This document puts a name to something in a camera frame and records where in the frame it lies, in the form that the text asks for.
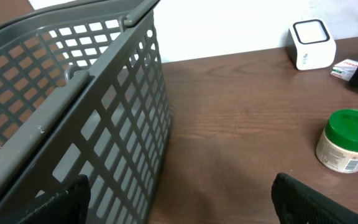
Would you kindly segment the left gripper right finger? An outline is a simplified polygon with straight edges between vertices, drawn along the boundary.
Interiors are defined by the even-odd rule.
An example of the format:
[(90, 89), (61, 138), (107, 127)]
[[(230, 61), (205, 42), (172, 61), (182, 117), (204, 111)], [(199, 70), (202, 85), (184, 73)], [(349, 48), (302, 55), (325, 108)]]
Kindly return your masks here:
[(271, 198), (281, 224), (358, 224), (358, 214), (280, 172)]

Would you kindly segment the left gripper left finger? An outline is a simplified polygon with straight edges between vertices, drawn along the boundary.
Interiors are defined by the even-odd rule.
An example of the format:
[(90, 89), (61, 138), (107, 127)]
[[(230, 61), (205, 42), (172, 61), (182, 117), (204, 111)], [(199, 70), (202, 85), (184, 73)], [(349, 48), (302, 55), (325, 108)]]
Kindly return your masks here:
[(2, 224), (84, 224), (91, 191), (88, 177), (79, 175), (64, 188), (43, 194), (25, 207), (0, 218)]

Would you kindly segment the white Panadol box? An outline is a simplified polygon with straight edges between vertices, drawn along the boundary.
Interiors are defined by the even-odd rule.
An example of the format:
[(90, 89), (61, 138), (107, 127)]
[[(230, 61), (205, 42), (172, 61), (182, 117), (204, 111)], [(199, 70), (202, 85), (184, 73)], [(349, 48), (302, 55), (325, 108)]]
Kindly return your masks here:
[(358, 61), (345, 59), (333, 66), (330, 74), (349, 82), (358, 67)]

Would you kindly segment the green lid white jar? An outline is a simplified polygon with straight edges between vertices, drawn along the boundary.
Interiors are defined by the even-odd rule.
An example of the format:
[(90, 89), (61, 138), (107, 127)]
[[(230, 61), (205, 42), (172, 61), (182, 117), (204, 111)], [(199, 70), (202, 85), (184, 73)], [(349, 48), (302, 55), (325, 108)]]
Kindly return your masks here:
[(329, 117), (315, 154), (328, 169), (344, 174), (358, 172), (358, 110), (338, 110)]

